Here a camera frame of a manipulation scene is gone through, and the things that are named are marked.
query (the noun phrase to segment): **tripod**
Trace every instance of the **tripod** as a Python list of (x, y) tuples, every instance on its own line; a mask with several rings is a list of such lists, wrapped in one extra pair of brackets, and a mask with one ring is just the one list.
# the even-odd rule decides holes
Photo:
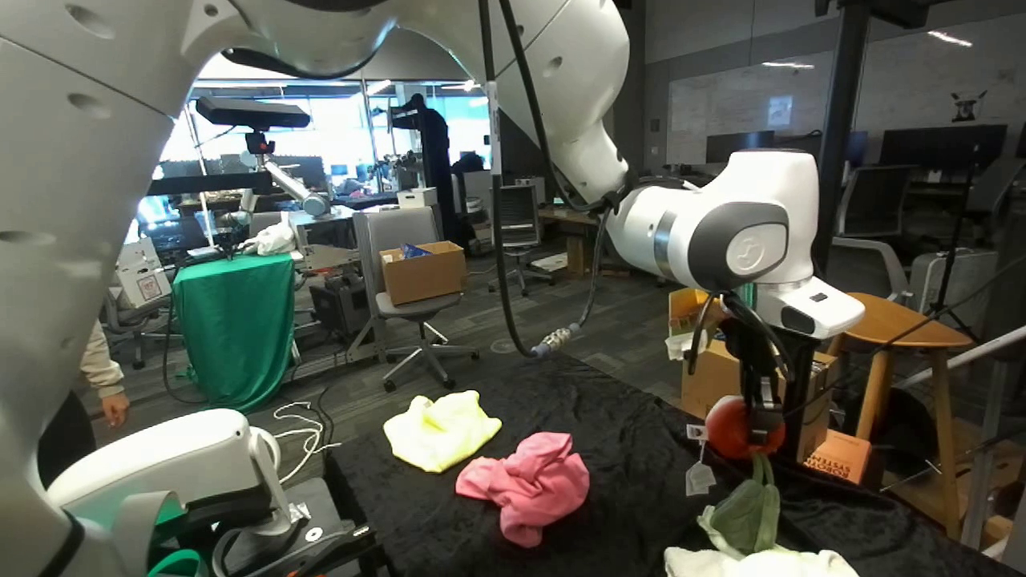
[[(944, 256), (944, 274), (941, 276), (941, 286), (937, 292), (937, 300), (930, 304), (930, 313), (935, 314), (944, 309), (944, 302), (947, 300), (948, 287), (951, 283), (951, 271), (955, 266), (956, 251), (958, 249), (958, 238), (961, 236), (962, 221), (965, 220), (965, 208), (969, 204), (969, 195), (973, 190), (973, 178), (976, 176), (976, 160), (977, 155), (980, 152), (980, 145), (973, 145), (973, 152), (970, 154), (969, 170), (965, 174), (965, 186), (962, 188), (961, 203), (958, 207), (958, 215), (955, 217), (955, 226), (951, 230), (951, 241), (948, 243), (948, 252)], [(980, 339), (973, 333), (968, 324), (958, 316), (954, 309), (947, 311), (951, 320), (955, 321), (955, 324), (969, 335), (973, 342), (980, 344)]]

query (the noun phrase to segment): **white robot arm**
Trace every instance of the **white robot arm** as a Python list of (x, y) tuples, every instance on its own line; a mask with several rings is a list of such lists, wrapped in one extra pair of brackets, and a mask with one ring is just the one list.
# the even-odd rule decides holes
[[(588, 201), (624, 184), (602, 128), (629, 42), (610, 0), (517, 0), (553, 159)], [(492, 13), (498, 5), (492, 2)], [(68, 394), (117, 247), (202, 66), (236, 48), (254, 64), (338, 77), (396, 27), (483, 78), (477, 0), (14, 0), (0, 3), (0, 559), (11, 575), (125, 575), (109, 535), (53, 507), (39, 435)], [(492, 18), (505, 112), (532, 134)], [(736, 154), (700, 192), (632, 191), (608, 230), (630, 262), (709, 290), (758, 286), (771, 324), (816, 338), (861, 306), (812, 274), (817, 185), (808, 156)]]

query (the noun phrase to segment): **white cable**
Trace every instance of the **white cable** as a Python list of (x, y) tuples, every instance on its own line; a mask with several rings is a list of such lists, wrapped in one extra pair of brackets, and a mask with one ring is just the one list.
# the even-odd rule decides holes
[(310, 460), (310, 456), (311, 455), (314, 455), (316, 453), (320, 453), (321, 451), (323, 451), (325, 449), (330, 449), (332, 447), (339, 447), (340, 445), (342, 445), (341, 443), (330, 443), (330, 444), (321, 445), (320, 447), (318, 447), (318, 445), (320, 445), (320, 443), (321, 443), (321, 437), (324, 434), (324, 425), (322, 423), (320, 423), (318, 421), (314, 421), (313, 419), (309, 419), (307, 417), (304, 417), (303, 415), (295, 415), (294, 413), (289, 413), (287, 415), (281, 415), (280, 414), (285, 409), (289, 409), (289, 408), (292, 408), (292, 407), (295, 407), (295, 406), (303, 407), (307, 411), (313, 411), (313, 409), (310, 408), (310, 402), (309, 401), (305, 401), (304, 400), (304, 401), (289, 402), (288, 405), (279, 407), (278, 409), (275, 410), (275, 412), (274, 412), (274, 419), (276, 421), (283, 421), (285, 419), (299, 419), (299, 420), (301, 420), (301, 421), (303, 421), (305, 423), (309, 423), (309, 424), (313, 425), (316, 428), (306, 427), (306, 428), (301, 428), (301, 429), (292, 429), (292, 430), (287, 430), (285, 432), (280, 432), (280, 433), (274, 435), (275, 438), (281, 438), (283, 436), (291, 436), (291, 435), (297, 435), (297, 434), (307, 434), (307, 435), (310, 435), (310, 436), (308, 436), (303, 441), (303, 452), (304, 452), (304, 455), (303, 455), (303, 459), (300, 460), (300, 464), (295, 465), (295, 468), (293, 468), (291, 471), (289, 471), (288, 474), (286, 474), (285, 476), (279, 478), (278, 479), (279, 483), (285, 483), (288, 479), (292, 478), (295, 475), (295, 473), (300, 472), (300, 469), (302, 469), (303, 466), (307, 464), (307, 461)]

